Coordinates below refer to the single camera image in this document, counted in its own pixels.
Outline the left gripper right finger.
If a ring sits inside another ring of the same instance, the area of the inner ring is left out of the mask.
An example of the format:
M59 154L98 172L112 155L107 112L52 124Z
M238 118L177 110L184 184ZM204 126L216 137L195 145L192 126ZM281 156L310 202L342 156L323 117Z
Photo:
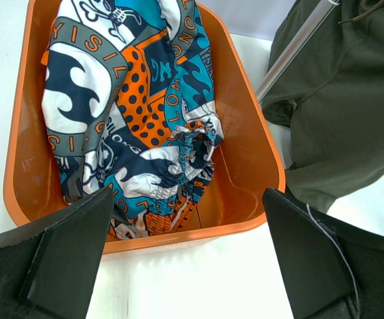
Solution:
M295 318L384 318L384 236L277 189L262 203Z

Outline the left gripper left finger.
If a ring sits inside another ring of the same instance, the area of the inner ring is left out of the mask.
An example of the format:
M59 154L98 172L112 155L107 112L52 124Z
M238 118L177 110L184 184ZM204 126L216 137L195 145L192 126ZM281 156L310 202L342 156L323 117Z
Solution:
M0 318L85 318L113 209L106 187L0 233Z

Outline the olive green shorts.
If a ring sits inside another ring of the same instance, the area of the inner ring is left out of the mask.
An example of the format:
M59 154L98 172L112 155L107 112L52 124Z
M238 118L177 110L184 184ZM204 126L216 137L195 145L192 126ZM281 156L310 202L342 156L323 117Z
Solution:
M323 213L384 175L384 1L342 1L264 97L291 194Z

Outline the colourful patterned shorts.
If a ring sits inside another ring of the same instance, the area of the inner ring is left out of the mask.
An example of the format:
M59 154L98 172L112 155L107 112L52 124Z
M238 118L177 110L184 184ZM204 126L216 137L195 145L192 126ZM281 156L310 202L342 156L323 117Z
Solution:
M113 236L184 230L223 140L196 2L62 1L42 63L64 201L109 187Z

